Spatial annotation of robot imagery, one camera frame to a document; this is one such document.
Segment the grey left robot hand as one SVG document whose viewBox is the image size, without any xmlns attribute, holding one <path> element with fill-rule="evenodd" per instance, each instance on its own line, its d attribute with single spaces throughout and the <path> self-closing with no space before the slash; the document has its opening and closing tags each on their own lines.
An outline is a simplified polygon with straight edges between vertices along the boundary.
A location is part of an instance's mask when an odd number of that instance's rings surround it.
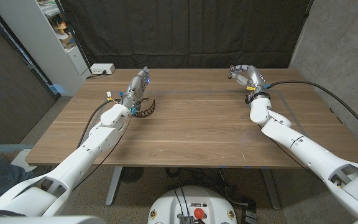
<svg viewBox="0 0 358 224">
<path fill-rule="evenodd" d="M 129 110 L 140 110 L 140 101 L 146 86 L 150 83 L 149 69 L 145 66 L 130 82 L 124 94 L 122 104 Z"/>
</svg>

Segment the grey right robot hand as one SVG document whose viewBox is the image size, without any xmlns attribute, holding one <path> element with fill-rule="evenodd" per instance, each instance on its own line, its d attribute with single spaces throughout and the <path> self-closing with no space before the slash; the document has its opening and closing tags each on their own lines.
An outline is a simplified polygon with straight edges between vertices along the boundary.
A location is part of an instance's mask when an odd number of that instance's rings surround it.
<svg viewBox="0 0 358 224">
<path fill-rule="evenodd" d="M 265 86 L 265 79 L 253 65 L 231 65 L 228 79 L 235 79 L 238 84 L 254 93 L 261 92 Z"/>
</svg>

